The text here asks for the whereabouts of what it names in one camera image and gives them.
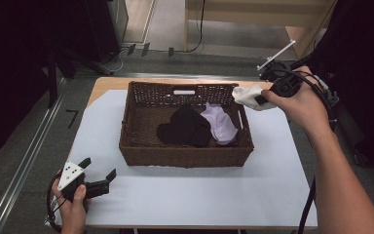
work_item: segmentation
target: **controller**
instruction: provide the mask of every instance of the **controller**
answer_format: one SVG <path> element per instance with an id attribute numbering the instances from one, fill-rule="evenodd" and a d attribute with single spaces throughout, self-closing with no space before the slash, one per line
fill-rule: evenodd
<path id="1" fill-rule="evenodd" d="M 63 197 L 72 203 L 78 186 L 84 184 L 87 187 L 86 197 L 83 202 L 86 212 L 88 211 L 87 199 L 109 193 L 109 184 L 117 176 L 117 172 L 114 169 L 105 180 L 85 182 L 84 168 L 90 163 L 90 158 L 84 159 L 79 165 L 75 165 L 70 161 L 66 162 L 58 185 L 58 190 L 61 191 Z"/>
<path id="2" fill-rule="evenodd" d="M 291 65 L 280 62 L 271 61 L 266 65 L 266 70 L 260 79 L 273 82 L 270 91 L 284 98 L 294 96 L 302 85 L 302 80 L 297 73 L 292 72 Z M 254 98 L 259 105 L 268 102 L 263 96 Z"/>

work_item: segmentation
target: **floor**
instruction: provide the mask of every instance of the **floor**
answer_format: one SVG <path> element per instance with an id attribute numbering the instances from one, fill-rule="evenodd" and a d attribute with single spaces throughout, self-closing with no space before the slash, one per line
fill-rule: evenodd
<path id="1" fill-rule="evenodd" d="M 145 2 L 144 0 L 131 1 L 134 6 L 137 3 L 147 2 L 146 0 Z M 169 57 L 168 47 L 182 49 L 183 20 L 179 15 L 183 11 L 183 2 L 183 0 L 156 0 L 144 5 L 145 8 L 153 9 L 150 21 L 147 22 L 148 17 L 146 17 L 147 21 L 140 24 L 148 25 L 148 28 L 138 33 L 136 39 L 130 39 L 127 43 L 128 45 L 136 43 L 139 49 L 143 44 L 150 43 L 150 51 L 147 56 L 143 56 L 141 50 L 135 50 L 132 55 L 121 53 L 119 57 L 104 64 L 113 72 L 113 76 L 119 78 L 150 73 L 176 74 L 182 77 L 182 74 L 196 74 L 207 75 L 208 78 L 213 79 L 229 76 L 232 79 L 258 80 L 256 65 L 263 63 L 266 57 L 275 54 L 289 41 L 284 28 L 280 27 L 205 22 L 204 38 L 195 53 L 174 54 L 173 57 Z M 189 48 L 194 48 L 199 39 L 198 23 L 195 21 L 189 23 L 191 29 Z M 293 60 L 296 57 L 289 49 L 280 59 Z M 42 195 L 47 190 L 53 173 L 65 162 L 94 82 L 99 77 L 87 67 L 79 63 L 75 64 L 77 68 L 75 79 L 61 79 L 61 74 L 58 75 L 59 93 L 62 98 L 58 100 L 57 108 L 47 109 L 49 97 L 48 94 L 44 95 L 0 150 L 0 204 L 8 206 L 5 212 L 0 213 L 0 233 L 54 233 L 51 228 L 44 225 L 45 200 Z M 74 121 L 72 121 L 74 113 L 71 110 L 78 112 Z M 51 126 L 43 130 L 42 120 L 51 114 L 53 114 Z M 307 180 L 312 181 L 315 172 L 310 144 L 300 128 L 292 123 L 289 123 L 289 127 Z M 36 148 L 31 148 L 31 142 L 37 140 L 35 137 L 37 132 L 42 133 L 43 138 Z M 336 135 L 357 177 L 374 203 L 374 168 L 356 165 L 352 150 L 340 128 L 336 129 Z M 15 189 L 8 194 L 8 187 L 16 187 L 16 185 L 18 190 Z M 247 231 L 248 234 L 290 232 L 291 230 Z M 118 231 L 90 228 L 88 233 L 118 233 Z"/>

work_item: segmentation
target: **wire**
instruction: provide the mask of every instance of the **wire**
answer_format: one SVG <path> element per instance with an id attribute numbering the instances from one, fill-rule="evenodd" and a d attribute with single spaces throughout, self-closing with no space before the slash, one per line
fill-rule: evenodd
<path id="1" fill-rule="evenodd" d="M 111 70 L 110 68 L 108 68 L 108 67 L 102 65 L 101 63 L 99 63 L 99 65 L 100 65 L 102 68 L 104 68 L 105 70 L 109 71 L 109 72 L 116 72 L 116 71 L 121 70 L 121 69 L 123 68 L 123 66 L 124 66 L 123 59 L 121 58 L 121 53 L 124 52 L 124 51 L 127 51 L 127 50 L 128 50 L 128 49 L 125 48 L 124 50 L 122 50 L 122 51 L 118 54 L 118 59 L 119 59 L 120 62 L 121 62 L 120 68 L 115 69 L 115 70 Z"/>
<path id="2" fill-rule="evenodd" d="M 62 205 L 68 200 L 64 199 L 63 202 L 53 211 L 53 213 L 55 213 L 60 207 L 62 207 Z"/>
<path id="3" fill-rule="evenodd" d="M 59 172 L 58 174 L 56 174 L 53 179 L 51 180 L 50 182 L 50 185 L 48 186 L 48 190 L 47 190 L 47 214 L 48 214 L 48 219 L 47 221 L 50 223 L 51 227 L 53 228 L 53 230 L 55 230 L 56 232 L 60 233 L 61 231 L 61 227 L 59 225 L 56 225 L 56 215 L 55 215 L 55 211 L 53 211 L 53 208 L 51 206 L 51 191 L 53 189 L 53 184 L 54 182 L 56 181 L 57 178 L 59 178 L 60 176 L 62 175 L 62 172 Z"/>
<path id="4" fill-rule="evenodd" d="M 205 16 L 205 5 L 206 5 L 206 0 L 203 0 L 203 7 L 202 7 L 202 19 L 201 19 L 201 22 L 200 22 L 200 41 L 199 43 L 197 44 L 197 46 L 192 49 L 192 50 L 188 50 L 184 53 L 192 53 L 194 51 L 197 50 L 197 48 L 199 48 L 200 44 L 202 44 L 202 39 L 203 39 L 203 18 Z"/>
<path id="5" fill-rule="evenodd" d="M 331 105 L 329 104 L 329 102 L 327 101 L 325 96 L 323 95 L 323 92 L 321 91 L 319 86 L 312 83 L 309 79 L 302 76 L 300 73 L 297 73 L 297 72 L 294 72 L 294 71 L 290 71 L 290 70 L 286 70 L 286 69 L 275 69 L 275 70 L 272 70 L 272 71 L 280 71 L 280 72 L 284 72 L 284 73 L 296 76 L 300 80 L 307 83 L 312 88 L 314 93 L 318 96 L 320 101 L 323 103 L 324 108 L 326 109 L 326 112 L 327 112 L 328 119 L 329 119 L 330 128 L 332 129 L 332 131 L 334 131 L 334 129 L 335 129 L 335 119 L 336 118 L 335 118 L 334 113 L 332 111 Z M 312 75 L 308 72 L 304 72 L 304 73 L 308 74 L 309 76 L 313 76 L 315 79 L 317 79 L 314 75 Z M 306 201 L 305 208 L 303 209 L 302 216 L 300 218 L 299 229 L 297 231 L 298 234 L 303 234 L 303 231 L 305 229 L 306 219 L 308 217 L 309 210 L 312 206 L 312 203 L 315 199 L 315 196 L 316 196 L 316 179 L 314 178 L 313 181 L 312 181 L 311 189 L 309 191 L 308 200 Z"/>

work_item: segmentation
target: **black cable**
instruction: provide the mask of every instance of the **black cable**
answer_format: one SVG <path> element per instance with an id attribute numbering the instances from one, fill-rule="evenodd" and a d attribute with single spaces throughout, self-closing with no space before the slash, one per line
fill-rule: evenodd
<path id="1" fill-rule="evenodd" d="M 315 85 L 308 78 L 306 78 L 306 77 L 302 76 L 301 74 L 299 74 L 297 72 L 294 72 L 294 71 L 285 70 L 285 69 L 275 69 L 275 70 L 272 70 L 272 71 L 284 72 L 284 73 L 296 76 L 300 80 L 302 80 L 303 82 L 307 83 L 312 88 L 314 93 L 318 96 L 320 101 L 323 103 L 324 108 L 326 109 L 326 112 L 327 112 L 328 119 L 329 119 L 330 129 L 332 131 L 334 131 L 335 126 L 336 126 L 336 118 L 335 118 L 334 113 L 332 111 L 331 105 L 329 104 L 329 102 L 325 98 L 324 93 L 320 89 L 319 86 Z M 314 77 L 317 80 L 317 78 L 313 74 L 310 74 L 309 72 L 305 72 L 305 71 L 302 71 L 302 72 L 308 74 L 309 76 Z M 298 234 L 303 234 L 303 231 L 305 229 L 306 219 L 308 218 L 309 210 L 311 209 L 311 206 L 312 206 L 312 203 L 314 202 L 315 196 L 316 196 L 316 179 L 314 178 L 313 181 L 312 181 L 311 189 L 309 191 L 308 200 L 306 201 L 305 208 L 303 209 L 302 216 L 300 218 L 299 229 L 298 229 L 298 232 L 297 232 Z"/>
<path id="2" fill-rule="evenodd" d="M 53 213 L 55 213 L 60 207 L 62 207 L 62 205 L 66 202 L 67 200 L 64 199 L 63 202 L 53 211 Z"/>
<path id="3" fill-rule="evenodd" d="M 316 179 L 314 178 L 311 185 L 311 190 L 309 191 L 308 200 L 306 201 L 305 208 L 303 208 L 302 216 L 300 217 L 299 229 L 297 234 L 303 234 L 305 230 L 306 219 L 308 219 L 309 210 L 311 209 L 312 203 L 316 196 Z"/>
<path id="4" fill-rule="evenodd" d="M 192 52 L 196 51 L 197 48 L 199 48 L 200 44 L 202 44 L 202 39 L 203 39 L 203 18 L 205 16 L 205 4 L 206 4 L 206 0 L 203 0 L 202 20 L 200 22 L 200 41 L 199 41 L 199 43 L 197 44 L 197 46 L 194 49 L 186 51 L 185 53 L 192 53 Z"/>
<path id="5" fill-rule="evenodd" d="M 53 179 L 50 182 L 50 185 L 48 186 L 47 190 L 47 214 L 48 214 L 48 222 L 50 223 L 51 227 L 53 230 L 56 232 L 60 233 L 61 227 L 59 225 L 56 225 L 56 215 L 55 211 L 53 211 L 51 207 L 51 194 L 52 194 L 52 189 L 53 189 L 53 184 L 56 181 L 57 178 L 59 178 L 62 175 L 62 173 L 57 173 Z"/>

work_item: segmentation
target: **white paper sheet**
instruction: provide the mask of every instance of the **white paper sheet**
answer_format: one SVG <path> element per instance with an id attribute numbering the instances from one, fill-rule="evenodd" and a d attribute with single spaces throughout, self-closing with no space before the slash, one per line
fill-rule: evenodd
<path id="1" fill-rule="evenodd" d="M 93 199 L 92 226 L 298 226 L 309 184 L 278 109 L 246 109 L 254 151 L 242 168 L 128 167 L 118 147 L 127 91 L 108 91 L 89 106 L 70 158 L 91 157 L 86 181 L 117 177 Z M 313 205 L 306 226 L 317 226 Z"/>

